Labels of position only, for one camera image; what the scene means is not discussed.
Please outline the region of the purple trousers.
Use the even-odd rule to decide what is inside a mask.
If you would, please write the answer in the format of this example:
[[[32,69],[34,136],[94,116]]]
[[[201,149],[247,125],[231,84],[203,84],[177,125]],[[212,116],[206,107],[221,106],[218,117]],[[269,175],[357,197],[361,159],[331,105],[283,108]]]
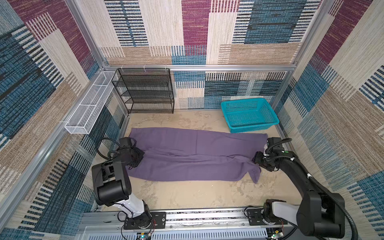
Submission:
[[[266,134],[223,133],[174,128],[133,128],[130,137],[144,151],[130,177],[155,182],[229,181],[249,174],[257,183],[261,168],[253,163],[264,151]]]

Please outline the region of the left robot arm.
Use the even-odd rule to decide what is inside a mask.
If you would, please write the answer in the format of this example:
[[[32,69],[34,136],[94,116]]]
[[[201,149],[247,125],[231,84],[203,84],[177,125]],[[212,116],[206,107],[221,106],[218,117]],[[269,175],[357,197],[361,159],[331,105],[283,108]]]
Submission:
[[[128,170],[138,166],[144,152],[129,146],[109,152],[107,160],[92,167],[95,200],[98,205],[116,207],[133,227],[148,228],[152,215],[148,205],[132,192]]]

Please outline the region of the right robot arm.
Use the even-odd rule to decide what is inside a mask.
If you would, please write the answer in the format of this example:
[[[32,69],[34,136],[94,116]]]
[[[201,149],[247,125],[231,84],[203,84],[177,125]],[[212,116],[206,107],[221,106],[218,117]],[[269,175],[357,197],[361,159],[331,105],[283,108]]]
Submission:
[[[299,191],[302,201],[291,206],[284,201],[268,199],[264,203],[263,218],[268,224],[286,220],[305,236],[336,238],[345,236],[345,215],[340,209],[344,199],[329,192],[308,172],[291,151],[257,152],[253,162],[265,170],[283,171]]]

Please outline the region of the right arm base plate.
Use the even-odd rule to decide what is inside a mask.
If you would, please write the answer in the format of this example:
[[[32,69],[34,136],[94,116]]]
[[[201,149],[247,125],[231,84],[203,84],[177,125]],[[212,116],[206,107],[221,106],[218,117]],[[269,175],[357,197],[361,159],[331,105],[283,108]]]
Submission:
[[[267,225],[286,225],[288,221],[281,218],[272,217],[269,212],[265,212],[259,208],[248,208],[245,215],[249,220],[250,226],[267,226]]]

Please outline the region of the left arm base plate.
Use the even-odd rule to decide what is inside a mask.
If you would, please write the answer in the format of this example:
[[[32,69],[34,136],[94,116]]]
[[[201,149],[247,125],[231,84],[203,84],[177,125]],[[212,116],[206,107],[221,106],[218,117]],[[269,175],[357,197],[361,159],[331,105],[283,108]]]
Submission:
[[[164,229],[166,226],[166,212],[151,212],[149,217],[147,214],[142,214],[136,218],[128,218],[124,222],[124,230],[158,230]]]

